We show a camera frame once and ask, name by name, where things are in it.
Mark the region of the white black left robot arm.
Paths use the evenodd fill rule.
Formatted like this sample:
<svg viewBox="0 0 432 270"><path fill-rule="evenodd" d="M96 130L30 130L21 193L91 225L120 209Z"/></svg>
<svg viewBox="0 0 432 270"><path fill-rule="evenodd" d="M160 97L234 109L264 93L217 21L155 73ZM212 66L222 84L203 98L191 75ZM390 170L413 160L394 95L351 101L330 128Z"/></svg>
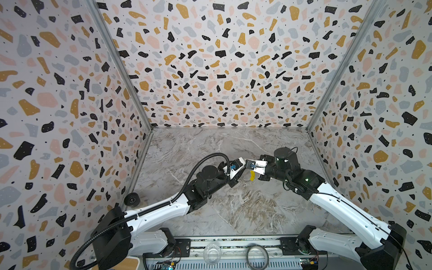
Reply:
<svg viewBox="0 0 432 270"><path fill-rule="evenodd" d="M219 167L208 165L183 193L146 208L122 211L120 207L115 207L110 210L91 234L95 238L92 247L98 268L113 268L128 256L130 250L136 248L146 247L150 253L168 254L175 240L166 228L162 230L161 247L156 247L154 240L137 245L132 243L132 239L165 221L200 209L225 185L234 187L244 170L245 160L242 158L231 161L229 165L224 162Z"/></svg>

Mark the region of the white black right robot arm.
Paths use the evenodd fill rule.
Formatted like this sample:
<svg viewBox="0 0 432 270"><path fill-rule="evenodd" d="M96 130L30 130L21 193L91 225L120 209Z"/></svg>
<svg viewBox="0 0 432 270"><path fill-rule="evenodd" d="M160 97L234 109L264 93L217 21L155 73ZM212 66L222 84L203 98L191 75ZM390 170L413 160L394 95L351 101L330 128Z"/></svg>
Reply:
<svg viewBox="0 0 432 270"><path fill-rule="evenodd" d="M352 234L335 234L306 226L298 235L302 253L313 250L341 255L367 270L394 270L404 253L407 231L397 223L392 225L368 214L338 193L323 177L300 167L297 154L288 147L278 148L271 155L261 155L248 167L259 174L259 180L282 182L292 191L322 209L347 226Z"/></svg>

